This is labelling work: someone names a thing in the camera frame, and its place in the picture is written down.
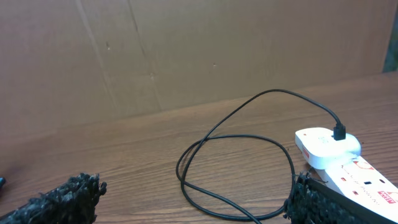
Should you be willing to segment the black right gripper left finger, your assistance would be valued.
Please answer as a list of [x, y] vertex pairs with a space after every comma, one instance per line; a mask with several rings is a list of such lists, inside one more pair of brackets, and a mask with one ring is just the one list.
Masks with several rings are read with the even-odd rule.
[[81, 173], [18, 209], [1, 216], [1, 224], [92, 224], [107, 183], [98, 174]]

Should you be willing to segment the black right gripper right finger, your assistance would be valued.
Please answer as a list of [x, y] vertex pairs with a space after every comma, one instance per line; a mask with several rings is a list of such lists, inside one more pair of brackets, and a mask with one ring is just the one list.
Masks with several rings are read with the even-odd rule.
[[283, 206], [283, 217], [292, 224], [394, 224], [395, 222], [348, 199], [313, 179], [295, 174]]

